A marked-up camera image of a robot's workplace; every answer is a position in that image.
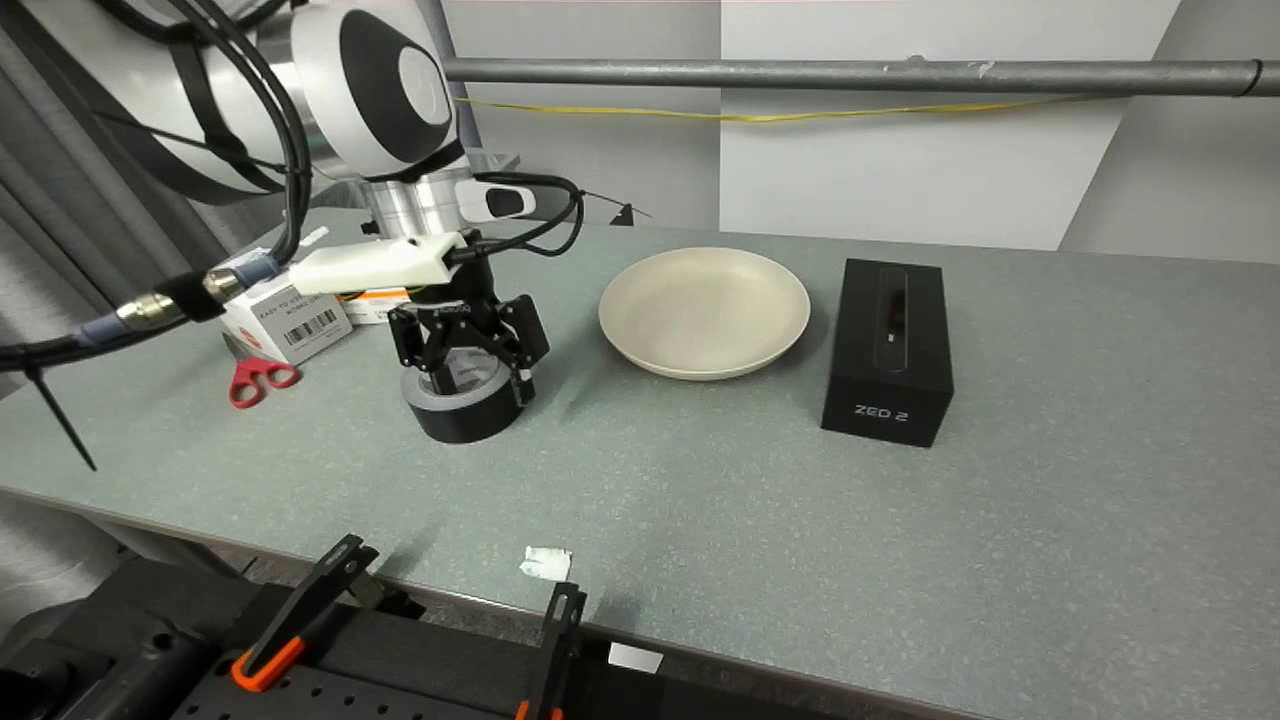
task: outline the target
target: red scissors handle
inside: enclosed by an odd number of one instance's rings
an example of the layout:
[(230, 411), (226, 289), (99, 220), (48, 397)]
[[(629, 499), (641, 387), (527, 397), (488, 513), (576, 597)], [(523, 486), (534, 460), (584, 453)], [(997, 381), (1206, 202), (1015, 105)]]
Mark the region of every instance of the red scissors handle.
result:
[(273, 387), (291, 387), (295, 381), (305, 381), (305, 373), (295, 363), (277, 363), (263, 377)]
[(253, 409), (253, 405), (260, 405), (269, 394), (263, 394), (263, 385), (255, 385), (255, 381), (236, 381), (232, 385), (232, 394), (230, 394), (230, 399), (236, 405), (236, 409)]
[(273, 387), (291, 387), (291, 385), (299, 385), (299, 381), (305, 381), (305, 373), (299, 373), (295, 363), (282, 363), (282, 361), (263, 361), (263, 356), (243, 356), (243, 361), (236, 363), (230, 399), (232, 399), (236, 409), (253, 409), (253, 405), (260, 405), (260, 399), (269, 397), (263, 385), (273, 385)]

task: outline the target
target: cable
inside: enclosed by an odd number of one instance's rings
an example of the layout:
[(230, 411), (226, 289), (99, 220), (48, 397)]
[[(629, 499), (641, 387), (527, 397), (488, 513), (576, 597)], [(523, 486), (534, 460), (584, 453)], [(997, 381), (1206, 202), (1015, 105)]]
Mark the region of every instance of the cable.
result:
[(284, 150), (284, 203), (290, 203), (290, 220), (284, 220), (284, 234), (273, 250), (273, 260), (290, 265), (299, 250), (299, 229), (305, 229), (307, 202), (314, 202), (314, 150), (307, 150), (305, 125), (299, 125), (284, 86), (277, 82), (277, 74), (248, 46), (248, 37), (236, 28), (236, 20), (226, 16), (226, 9), (215, 9), (211, 0), (172, 0), (172, 6), (194, 20), (194, 28), (209, 46), (215, 46), (236, 64), (236, 74), (248, 82), (248, 89), (260, 97), (260, 105), (273, 115), (273, 128)]
[[(131, 33), (141, 33), (141, 37), (149, 37), (149, 40), (155, 40), (155, 46), (188, 46), (188, 40), (197, 40), (197, 33), (194, 28), (172, 28), (172, 26), (159, 26), (159, 20), (152, 20), (149, 12), (136, 12), (128, 0), (97, 0), (106, 12), (112, 12), (125, 28), (131, 28)], [(263, 26), (269, 16), (277, 16), (284, 9), (284, 0), (263, 0), (260, 9), (253, 9), (253, 12), (243, 12), (240, 20), (236, 20), (236, 28), (255, 28), (255, 26)]]
[[(131, 122), (131, 115), (112, 115), (112, 113), (99, 113), (97, 109), (97, 115), (99, 122), (109, 122), (109, 125), (122, 125), (122, 128), (131, 128), (131, 131), (149, 131), (149, 138), (155, 138), (155, 141), (172, 141), (172, 144), (188, 144), (188, 150), (203, 150), (203, 151), (211, 151), (203, 141), (197, 141), (197, 138), (180, 138), (180, 131), (167, 131), (167, 128), (155, 128), (155, 125), (141, 125), (141, 122)], [(248, 156), (255, 168), (269, 168), (269, 172), (282, 172), (284, 176), (284, 164), (273, 164), (273, 161), (260, 161), (260, 156)]]
[(629, 203), (629, 202), (619, 202), (619, 197), (605, 197), (605, 194), (592, 194), (592, 190), (584, 190), (584, 197), (592, 197), (592, 202), (599, 202), (599, 203), (616, 203), (616, 209), (637, 209), (637, 203)]
[[(248, 46), (248, 37), (236, 28), (236, 20), (230, 20), (211, 0), (172, 0), (194, 28), (215, 46), (236, 74), (243, 78), (243, 86), (255, 92), (255, 99), (263, 105), (282, 150), (284, 150), (284, 203), (290, 203), (290, 220), (284, 234), (273, 250), (273, 260), (284, 269), (295, 250), (299, 250), (299, 225), (307, 217), (307, 202), (314, 202), (314, 151), (307, 151), (307, 138), (305, 125), (284, 92), (284, 86), (277, 82), (277, 74), (263, 64), (263, 55)], [(71, 363), (71, 361), (90, 361), (90, 356), (106, 356), (128, 344), (141, 344), (149, 337), (159, 337), (167, 329), (183, 323), (177, 322), (159, 322), (152, 329), (128, 329), (122, 337), (86, 344), (81, 337), (56, 337), (56, 339), (41, 339), (41, 344), (13, 344), (0, 349), (0, 373), (10, 368), (48, 368), (48, 363)]]
[[(548, 217), (548, 220), (539, 220), (535, 229), (527, 229), (527, 234), (517, 234), (517, 237), (504, 237), (504, 239), (484, 239), (484, 245), (469, 250), (462, 260), (469, 260), (469, 256), (495, 256), (495, 252), (512, 252), (512, 250), (523, 250), (523, 252), (535, 252), (535, 256), (566, 256), (566, 252), (576, 245), (576, 237), (582, 237), (582, 229), (584, 229), (584, 194), (582, 194), (574, 182), (566, 182), (566, 176), (543, 176), (543, 172), (480, 172), (475, 182), (488, 182), (488, 184), (527, 184), (527, 190), (560, 190), (560, 194), (568, 197), (568, 203), (566, 203), (558, 217)], [(566, 220), (574, 220), (566, 245), (558, 245), (558, 250), (534, 245), (534, 239), (548, 237), (548, 234), (551, 234), (558, 225), (566, 225)]]
[(1251, 61), (1251, 78), (1250, 78), (1250, 86), (1245, 86), (1237, 97), (1251, 97), (1263, 78), (1267, 78), (1267, 64), (1263, 64), (1263, 61)]

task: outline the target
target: table surface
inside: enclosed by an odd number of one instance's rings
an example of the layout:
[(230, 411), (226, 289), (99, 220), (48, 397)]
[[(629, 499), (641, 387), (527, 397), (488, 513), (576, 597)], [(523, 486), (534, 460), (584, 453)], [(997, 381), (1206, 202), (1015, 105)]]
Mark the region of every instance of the table surface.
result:
[[(623, 363), (595, 298), (676, 245), (778, 256), (805, 339), (729, 385)], [(821, 432), (844, 256), (940, 265), (958, 399), (938, 450)], [(232, 411), (215, 329), (0, 399), (0, 493), (194, 542), (316, 555), (539, 611), (568, 550), (587, 626), (982, 718), (1280, 708), (1280, 269), (592, 229), (500, 256), (551, 356), (484, 445), (432, 445), (383, 332)]]

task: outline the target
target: orange clamp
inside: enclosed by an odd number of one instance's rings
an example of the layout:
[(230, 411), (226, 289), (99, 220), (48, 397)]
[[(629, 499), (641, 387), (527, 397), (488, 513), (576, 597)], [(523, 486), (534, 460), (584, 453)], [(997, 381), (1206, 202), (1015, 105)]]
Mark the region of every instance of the orange clamp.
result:
[[(517, 720), (534, 720), (527, 718), (534, 708), (527, 708), (527, 699), (517, 708)], [(551, 720), (566, 720), (566, 708), (551, 708)]]
[(253, 675), (243, 671), (248, 651), (236, 655), (232, 664), (232, 684), (243, 687), (248, 695), (263, 695), (299, 655), (307, 651), (307, 646), (299, 638), (291, 638), (273, 661), (263, 661), (263, 669), (255, 669)]

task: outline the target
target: white wall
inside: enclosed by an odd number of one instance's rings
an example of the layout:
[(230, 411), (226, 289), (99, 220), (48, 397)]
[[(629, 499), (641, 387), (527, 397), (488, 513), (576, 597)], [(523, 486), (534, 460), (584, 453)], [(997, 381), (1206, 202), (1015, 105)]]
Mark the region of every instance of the white wall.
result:
[[(446, 9), (462, 55), (721, 55), (721, 0), (448, 0)], [(1280, 0), (1185, 0), (1162, 55), (1280, 55)], [(587, 190), (629, 197), (657, 213), (645, 225), (717, 229), (717, 125), (520, 115), (484, 105), (717, 109), (721, 92), (500, 86), (474, 86), (474, 92), (488, 150), (512, 150), (534, 168), (558, 168)], [(1088, 182), (1065, 250), (1280, 260), (1278, 229), (1278, 99), (1133, 99), (1098, 182)]]
[[(1175, 0), (724, 0), (729, 61), (1149, 61)], [(734, 109), (878, 113), (1008, 97), (729, 92)], [(724, 128), (721, 229), (1062, 250), (1123, 105), (893, 113)]]
[[(1185, 0), (1175, 61), (1278, 61), (1278, 0)], [(1068, 252), (1280, 265), (1280, 99), (1137, 99)]]
[[(448, 0), (455, 55), (717, 61), (721, 0)], [(721, 109), (721, 92), (469, 86), (480, 141), (520, 168), (637, 202), (654, 229), (717, 229), (717, 125), (527, 115), (493, 105)]]

